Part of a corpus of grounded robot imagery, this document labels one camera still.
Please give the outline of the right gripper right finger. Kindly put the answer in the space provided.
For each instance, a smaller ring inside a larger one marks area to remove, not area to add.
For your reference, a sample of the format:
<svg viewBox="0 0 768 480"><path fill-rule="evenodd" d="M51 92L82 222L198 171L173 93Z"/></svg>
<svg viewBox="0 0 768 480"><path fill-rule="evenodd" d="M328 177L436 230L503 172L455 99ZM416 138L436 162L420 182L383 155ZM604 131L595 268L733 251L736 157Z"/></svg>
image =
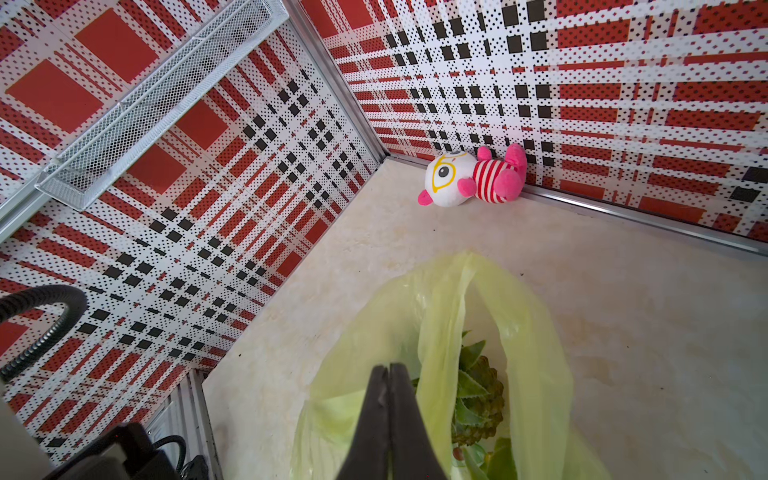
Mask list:
<svg viewBox="0 0 768 480"><path fill-rule="evenodd" d="M404 364L389 367L389 437L393 479L446 479Z"/></svg>

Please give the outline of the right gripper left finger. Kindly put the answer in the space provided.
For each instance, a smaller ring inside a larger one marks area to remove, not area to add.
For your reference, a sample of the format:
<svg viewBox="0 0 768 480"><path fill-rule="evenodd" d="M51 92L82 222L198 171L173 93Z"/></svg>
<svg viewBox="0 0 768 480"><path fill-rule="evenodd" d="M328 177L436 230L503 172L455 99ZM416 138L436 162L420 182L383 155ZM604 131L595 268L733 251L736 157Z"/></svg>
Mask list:
<svg viewBox="0 0 768 480"><path fill-rule="evenodd" d="M372 369L348 454L338 480L387 479L389 470L389 371Z"/></svg>

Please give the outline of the pineapple front yellow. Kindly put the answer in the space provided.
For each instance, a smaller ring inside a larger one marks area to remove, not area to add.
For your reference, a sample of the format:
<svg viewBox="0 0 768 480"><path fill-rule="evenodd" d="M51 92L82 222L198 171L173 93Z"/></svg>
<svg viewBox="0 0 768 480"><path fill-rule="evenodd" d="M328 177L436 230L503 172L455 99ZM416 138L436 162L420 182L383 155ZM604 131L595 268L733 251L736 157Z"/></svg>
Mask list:
<svg viewBox="0 0 768 480"><path fill-rule="evenodd" d="M451 418L454 447L472 446L494 437L503 421L504 385L498 371L483 354L485 345L485 340L472 344L462 342Z"/></svg>

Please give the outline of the yellow-green plastic bag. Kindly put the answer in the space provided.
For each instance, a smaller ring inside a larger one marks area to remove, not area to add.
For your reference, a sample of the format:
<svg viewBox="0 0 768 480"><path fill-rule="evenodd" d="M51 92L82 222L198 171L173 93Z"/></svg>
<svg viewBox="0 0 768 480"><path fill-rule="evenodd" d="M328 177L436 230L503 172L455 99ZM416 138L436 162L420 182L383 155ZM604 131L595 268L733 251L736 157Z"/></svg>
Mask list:
<svg viewBox="0 0 768 480"><path fill-rule="evenodd" d="M454 447L462 342L504 385L494 437ZM322 361L297 424L289 475L337 479L371 371L404 364L446 479L605 479L571 422L573 376L546 306L517 277L473 252L442 256L382 286Z"/></svg>

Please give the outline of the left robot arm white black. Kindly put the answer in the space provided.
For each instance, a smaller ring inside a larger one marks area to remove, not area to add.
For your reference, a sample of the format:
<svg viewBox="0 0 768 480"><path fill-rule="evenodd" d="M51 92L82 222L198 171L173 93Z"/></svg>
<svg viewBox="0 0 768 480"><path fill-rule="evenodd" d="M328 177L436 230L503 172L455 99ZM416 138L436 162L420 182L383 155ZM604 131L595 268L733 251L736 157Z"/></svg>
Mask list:
<svg viewBox="0 0 768 480"><path fill-rule="evenodd" d="M14 377L4 399L54 464L122 423L140 423L152 440L179 435L187 457L202 455L210 478L221 469L202 417L203 371L213 340L196 288L124 297L82 291L86 305L51 348Z"/></svg>

